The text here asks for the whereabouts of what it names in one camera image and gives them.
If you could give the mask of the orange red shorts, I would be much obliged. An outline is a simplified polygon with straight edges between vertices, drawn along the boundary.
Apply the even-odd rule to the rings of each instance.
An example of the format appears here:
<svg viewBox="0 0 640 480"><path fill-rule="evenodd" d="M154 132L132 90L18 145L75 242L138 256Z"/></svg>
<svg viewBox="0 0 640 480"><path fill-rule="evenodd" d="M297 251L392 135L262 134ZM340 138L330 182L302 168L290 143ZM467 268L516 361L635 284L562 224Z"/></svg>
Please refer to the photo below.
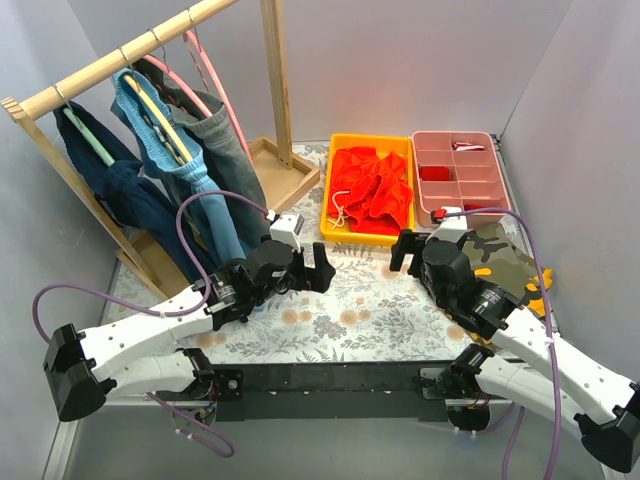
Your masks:
<svg viewBox="0 0 640 480"><path fill-rule="evenodd" d="M336 151L329 182L327 214L331 228L359 234L396 236L408 226L413 190L407 160L373 147Z"/></svg>

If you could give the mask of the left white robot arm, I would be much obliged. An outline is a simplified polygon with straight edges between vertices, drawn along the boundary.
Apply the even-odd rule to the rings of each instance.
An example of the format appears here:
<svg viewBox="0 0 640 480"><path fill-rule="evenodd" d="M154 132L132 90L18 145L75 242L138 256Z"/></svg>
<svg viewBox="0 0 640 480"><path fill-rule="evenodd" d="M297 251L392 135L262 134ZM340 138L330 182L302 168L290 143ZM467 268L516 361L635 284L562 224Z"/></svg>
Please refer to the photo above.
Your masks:
<svg viewBox="0 0 640 480"><path fill-rule="evenodd" d="M290 290L325 293L336 273L325 247L304 250L267 240L246 259L233 260L159 305L159 315L138 313L110 326L51 335L43 361L58 418L71 422L100 409L110 398L169 391L193 400L208 396L218 379L199 349L160 350L186 337L247 321L253 309Z"/></svg>

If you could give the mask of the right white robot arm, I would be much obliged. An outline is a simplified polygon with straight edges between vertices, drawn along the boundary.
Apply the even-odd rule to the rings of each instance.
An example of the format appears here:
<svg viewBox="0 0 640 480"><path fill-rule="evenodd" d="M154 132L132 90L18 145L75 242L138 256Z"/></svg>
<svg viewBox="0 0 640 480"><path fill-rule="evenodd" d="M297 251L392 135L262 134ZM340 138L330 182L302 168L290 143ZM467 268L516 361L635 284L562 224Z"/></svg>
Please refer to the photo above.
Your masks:
<svg viewBox="0 0 640 480"><path fill-rule="evenodd" d="M547 332L508 291L475 275L458 242L403 230L390 268L412 257L409 273L465 330L521 360L518 366L471 345L441 383L464 397L482 393L514 401L577 435L598 462L620 473L639 459L639 385Z"/></svg>

